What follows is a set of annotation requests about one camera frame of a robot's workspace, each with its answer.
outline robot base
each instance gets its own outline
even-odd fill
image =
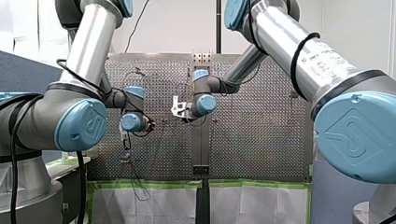
[[[62,224],[63,199],[62,184],[57,181],[52,182],[47,195],[34,198],[17,207],[18,223]],[[10,223],[9,206],[0,207],[0,223]]]
[[[396,214],[396,185],[380,184],[370,202],[353,208],[352,224],[378,224]]]
[[[370,224],[369,202],[358,203],[353,207],[352,224]]]

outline wire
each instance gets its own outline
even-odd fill
[[[260,70],[260,67],[261,67],[261,66],[262,66],[262,65],[259,64],[259,66],[257,66],[256,72],[254,73],[254,75],[253,75],[250,79],[241,82],[241,84],[247,84],[249,81],[253,80],[253,79],[257,76],[257,74],[259,74],[259,70]]]
[[[85,165],[84,158],[82,157],[82,153],[80,151],[77,153],[78,159],[78,168],[79,168],[79,187],[80,187],[80,195],[79,195],[79,212],[78,212],[78,221],[77,224],[84,223],[85,216],[85,202],[87,197],[87,181],[85,179]]]
[[[145,202],[145,201],[150,200],[151,195],[150,195],[149,191],[141,183],[140,178],[137,176],[136,169],[134,168],[133,159],[132,159],[133,151],[132,151],[132,144],[131,144],[131,136],[129,135],[129,133],[127,133],[127,136],[128,136],[129,147],[126,146],[125,141],[123,141],[122,143],[124,146],[124,150],[129,150],[129,156],[130,156],[129,163],[131,163],[131,169],[132,169],[132,174],[133,174],[132,175],[132,188],[134,189],[134,196],[136,197],[137,200],[139,200],[141,202]],[[141,189],[143,189],[143,191],[145,191],[147,193],[147,195],[148,195],[147,199],[141,199],[139,197],[139,195],[137,194],[137,192],[135,190],[134,184],[136,184],[138,187],[140,187]]]
[[[246,81],[242,81],[242,82],[229,82],[229,83],[234,84],[234,85],[243,85],[243,84],[247,84],[249,81],[253,80],[253,79],[257,76],[257,74],[259,74],[259,70],[260,70],[260,67],[261,67],[261,66],[262,66],[261,64],[259,64],[259,65],[257,66],[256,72],[254,73],[254,75],[253,75],[250,79],[248,79],[248,80],[246,80]]]
[[[28,104],[25,109],[18,116],[17,121],[12,128],[11,136],[10,136],[10,152],[11,152],[11,164],[12,164],[12,192],[11,192],[11,204],[10,204],[10,218],[11,224],[17,224],[17,194],[18,194],[18,163],[17,163],[17,152],[15,149],[15,141],[17,140],[18,129],[21,126],[21,123],[29,111],[30,107],[32,107],[36,101],[43,98],[42,95],[38,95],[33,100],[26,102]]]
[[[109,94],[110,92],[106,92],[105,90],[103,90],[102,88],[100,88],[99,86],[97,86],[96,84],[90,82],[89,80],[81,77],[80,75],[78,75],[77,73],[75,73],[74,71],[72,71],[70,68],[68,68],[64,63],[66,63],[65,59],[58,59],[56,60],[56,63],[62,67],[62,69],[66,70],[68,73],[70,73],[70,75],[72,75],[73,77],[75,77],[78,81],[88,84],[94,88],[96,88],[97,90],[99,90],[99,92],[103,93],[103,94]]]
[[[396,215],[388,217],[387,219],[383,220],[379,224],[390,224],[390,223],[393,223],[394,221],[396,221]]]
[[[149,3],[149,0],[146,1],[145,5],[143,6],[142,11],[140,12],[139,18],[137,18],[136,25],[134,26],[134,30],[133,30],[132,33],[129,35],[128,44],[127,44],[127,46],[126,46],[126,48],[125,48],[124,53],[126,53],[126,52],[128,51],[128,48],[129,48],[129,46],[131,45],[132,36],[134,35],[134,32],[136,32],[137,25],[139,24],[140,19],[142,18],[143,13],[145,12],[146,6],[148,5],[148,3]]]

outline pegboard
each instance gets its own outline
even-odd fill
[[[105,137],[93,150],[89,179],[192,179],[191,127],[171,113],[176,91],[186,97],[191,94],[187,85],[177,85],[190,82],[191,56],[117,55],[107,60],[106,72],[113,87],[137,85],[146,90],[144,111],[156,128],[144,138],[131,135],[134,162],[120,163],[120,111],[110,109]]]
[[[237,57],[211,55],[211,74],[223,76]],[[209,132],[205,138],[204,134],[192,135],[197,133],[196,128],[175,119],[170,110],[175,93],[181,96],[180,101],[191,98],[191,86],[186,83],[190,83],[196,64],[190,54],[121,54],[107,60],[106,71],[113,87],[145,88],[144,110],[157,127],[145,138],[132,136],[134,166],[121,164],[120,111],[110,109],[106,135],[94,149],[89,179],[135,175],[158,180],[192,179],[193,161],[197,161],[193,157],[199,155],[198,161],[208,157],[209,178],[306,180],[312,161],[309,108],[303,100],[290,98],[292,86],[283,71],[267,59],[240,92],[217,95],[218,108],[208,116],[209,125],[199,128],[198,133]]]
[[[213,55],[222,77],[237,55]],[[290,79],[269,57],[237,94],[217,97],[210,126],[210,178],[306,181],[312,162],[309,105],[292,98]]]

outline white paper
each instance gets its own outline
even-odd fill
[[[148,199],[136,188],[141,199]],[[194,224],[196,189],[148,189],[139,201],[133,189],[99,189],[93,194],[92,223]]]
[[[14,49],[10,2],[11,0],[0,0],[0,50],[8,53]]]
[[[211,188],[212,224],[305,224],[306,189]]]

